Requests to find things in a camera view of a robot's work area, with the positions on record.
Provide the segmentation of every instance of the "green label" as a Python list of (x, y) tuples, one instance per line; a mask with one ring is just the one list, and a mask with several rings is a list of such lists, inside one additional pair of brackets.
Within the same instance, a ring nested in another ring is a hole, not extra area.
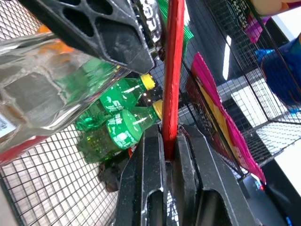
[(118, 81), (100, 96), (100, 101), (106, 112), (119, 112), (124, 108), (135, 105), (135, 96), (125, 79)]
[(139, 142), (142, 134), (140, 127), (134, 126), (134, 116), (124, 110), (107, 120), (110, 137), (120, 149), (127, 149)]

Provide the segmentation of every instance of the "sprite bottle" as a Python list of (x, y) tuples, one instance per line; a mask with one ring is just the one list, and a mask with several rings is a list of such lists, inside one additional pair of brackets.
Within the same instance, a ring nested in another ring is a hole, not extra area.
[(97, 128), (116, 112), (135, 106), (142, 94), (155, 87), (150, 74), (138, 79), (124, 78), (105, 91), (77, 120), (76, 128)]
[(124, 109), (84, 134), (77, 148), (87, 163), (102, 162), (137, 144), (142, 133), (162, 117), (162, 100), (150, 107)]

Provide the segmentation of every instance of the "white label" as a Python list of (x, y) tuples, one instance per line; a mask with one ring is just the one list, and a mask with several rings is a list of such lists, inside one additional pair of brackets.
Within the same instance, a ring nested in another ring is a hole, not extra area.
[(16, 127), (8, 121), (2, 114), (0, 114), (0, 137), (3, 137), (14, 131)]

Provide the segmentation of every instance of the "red pole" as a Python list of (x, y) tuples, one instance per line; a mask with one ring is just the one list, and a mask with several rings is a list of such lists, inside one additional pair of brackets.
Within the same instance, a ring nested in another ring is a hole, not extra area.
[(184, 0), (169, 0), (163, 93), (162, 136), (165, 159), (174, 156), (178, 126), (179, 82), (184, 35)]

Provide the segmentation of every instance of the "bottle label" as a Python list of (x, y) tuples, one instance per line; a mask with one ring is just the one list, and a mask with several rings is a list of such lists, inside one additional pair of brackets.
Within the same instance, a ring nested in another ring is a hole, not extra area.
[(110, 137), (120, 149), (127, 149), (139, 142), (127, 127), (127, 122), (124, 120), (122, 113), (118, 113), (107, 120), (107, 129)]
[(3, 137), (14, 131), (16, 127), (8, 121), (2, 114), (0, 114), (0, 137)]
[(135, 96), (125, 80), (120, 80), (100, 96), (100, 101), (107, 113), (114, 113), (128, 108), (134, 102)]

